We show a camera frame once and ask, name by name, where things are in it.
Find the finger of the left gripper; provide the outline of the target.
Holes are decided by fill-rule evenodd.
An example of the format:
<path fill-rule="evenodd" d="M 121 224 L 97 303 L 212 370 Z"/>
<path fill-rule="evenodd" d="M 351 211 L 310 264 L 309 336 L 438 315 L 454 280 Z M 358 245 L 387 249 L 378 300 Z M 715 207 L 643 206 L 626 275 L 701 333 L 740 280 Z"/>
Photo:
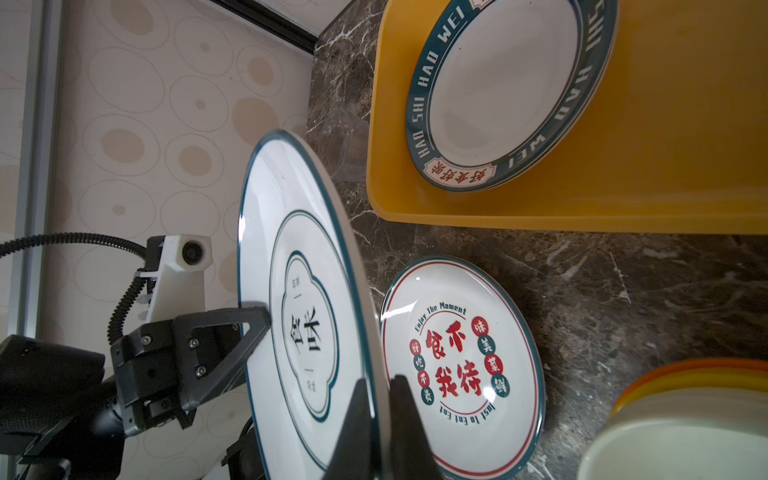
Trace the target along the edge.
<path fill-rule="evenodd" d="M 252 418 L 246 421 L 238 440 L 227 448 L 221 464 L 228 468 L 231 480 L 267 479 Z"/>
<path fill-rule="evenodd" d="M 265 305 L 179 316 L 171 321 L 183 411 L 239 384 L 248 359 L 271 327 Z"/>

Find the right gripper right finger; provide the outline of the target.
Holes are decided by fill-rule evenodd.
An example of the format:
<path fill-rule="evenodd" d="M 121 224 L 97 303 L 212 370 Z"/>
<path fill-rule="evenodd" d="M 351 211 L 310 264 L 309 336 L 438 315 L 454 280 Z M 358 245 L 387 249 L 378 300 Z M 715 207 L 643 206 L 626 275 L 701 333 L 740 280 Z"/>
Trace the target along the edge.
<path fill-rule="evenodd" d="M 405 376 L 390 381 L 389 395 L 393 478 L 442 480 Z"/>

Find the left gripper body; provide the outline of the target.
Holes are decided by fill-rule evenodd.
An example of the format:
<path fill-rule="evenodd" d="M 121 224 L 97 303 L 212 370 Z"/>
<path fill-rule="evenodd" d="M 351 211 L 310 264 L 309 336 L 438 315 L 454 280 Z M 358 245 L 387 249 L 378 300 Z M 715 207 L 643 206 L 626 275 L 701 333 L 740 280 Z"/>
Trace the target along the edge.
<path fill-rule="evenodd" d="M 183 430 L 193 425 L 196 413 L 182 408 L 177 360 L 177 330 L 192 317 L 150 322 L 127 335 L 112 336 L 117 406 L 126 436 L 173 421 Z"/>

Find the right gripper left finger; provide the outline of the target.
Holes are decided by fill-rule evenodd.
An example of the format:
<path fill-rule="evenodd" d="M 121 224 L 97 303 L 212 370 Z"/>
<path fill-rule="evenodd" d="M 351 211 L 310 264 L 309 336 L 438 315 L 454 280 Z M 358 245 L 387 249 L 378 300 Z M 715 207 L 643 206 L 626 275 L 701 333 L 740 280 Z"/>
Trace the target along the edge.
<path fill-rule="evenodd" d="M 367 383 L 359 379 L 344 418 L 325 480 L 371 480 L 374 478 L 372 420 Z"/>

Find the white plate quatrefoil design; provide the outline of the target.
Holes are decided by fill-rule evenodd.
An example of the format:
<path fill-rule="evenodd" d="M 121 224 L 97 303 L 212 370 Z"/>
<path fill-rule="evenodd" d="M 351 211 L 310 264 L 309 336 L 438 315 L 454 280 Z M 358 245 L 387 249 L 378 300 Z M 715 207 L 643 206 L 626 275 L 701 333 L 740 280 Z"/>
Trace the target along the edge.
<path fill-rule="evenodd" d="M 262 306 L 270 327 L 247 364 L 254 430 L 270 479 L 320 479 L 344 437 L 357 384 L 370 428 L 342 458 L 386 475 L 388 381 L 360 250 L 343 202 L 310 146 L 284 130 L 256 145 L 238 216 L 241 307 Z"/>

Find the plate with green text rim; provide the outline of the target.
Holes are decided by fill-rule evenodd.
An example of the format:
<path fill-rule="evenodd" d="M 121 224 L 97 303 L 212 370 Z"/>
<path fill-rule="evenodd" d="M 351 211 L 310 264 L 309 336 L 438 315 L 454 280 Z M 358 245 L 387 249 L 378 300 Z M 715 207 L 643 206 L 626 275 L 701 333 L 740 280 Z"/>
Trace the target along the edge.
<path fill-rule="evenodd" d="M 596 92 L 615 1 L 452 1 L 417 58 L 405 111 L 411 160 L 430 184 L 472 192 L 541 161 Z"/>

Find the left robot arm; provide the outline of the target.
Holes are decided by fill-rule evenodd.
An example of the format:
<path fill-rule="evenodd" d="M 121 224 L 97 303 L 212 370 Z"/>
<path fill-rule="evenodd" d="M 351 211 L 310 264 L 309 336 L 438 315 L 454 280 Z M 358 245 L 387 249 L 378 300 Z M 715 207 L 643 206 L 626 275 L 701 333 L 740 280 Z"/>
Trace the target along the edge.
<path fill-rule="evenodd" d="M 1 344 L 1 452 L 21 479 L 115 479 L 125 441 L 168 423 L 190 428 L 197 409 L 239 386 L 268 333 L 263 306 L 150 322 L 102 354 L 19 335 Z"/>

